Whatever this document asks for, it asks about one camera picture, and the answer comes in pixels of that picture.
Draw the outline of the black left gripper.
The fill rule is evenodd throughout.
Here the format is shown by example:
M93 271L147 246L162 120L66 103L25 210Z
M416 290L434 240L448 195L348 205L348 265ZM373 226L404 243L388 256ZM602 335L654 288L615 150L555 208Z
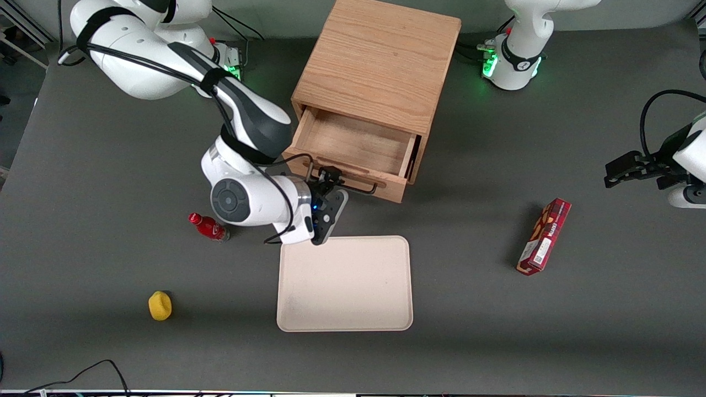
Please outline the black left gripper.
M640 124L639 137L644 156L639 151L630 151L605 165L605 188L611 189L627 181L656 178L658 189L665 190L676 184L693 184L690 173L676 163L673 156L685 143L692 124L687 124L668 136L655 153L646 145L645 124Z

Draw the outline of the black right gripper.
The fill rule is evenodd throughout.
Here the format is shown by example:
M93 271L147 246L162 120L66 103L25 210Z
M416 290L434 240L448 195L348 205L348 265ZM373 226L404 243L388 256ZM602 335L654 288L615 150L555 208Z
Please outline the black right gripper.
M311 215L308 229L313 232L313 245L325 244L331 235L348 201L343 186L343 171L339 168L323 166L318 169L318 183L308 184L311 192Z

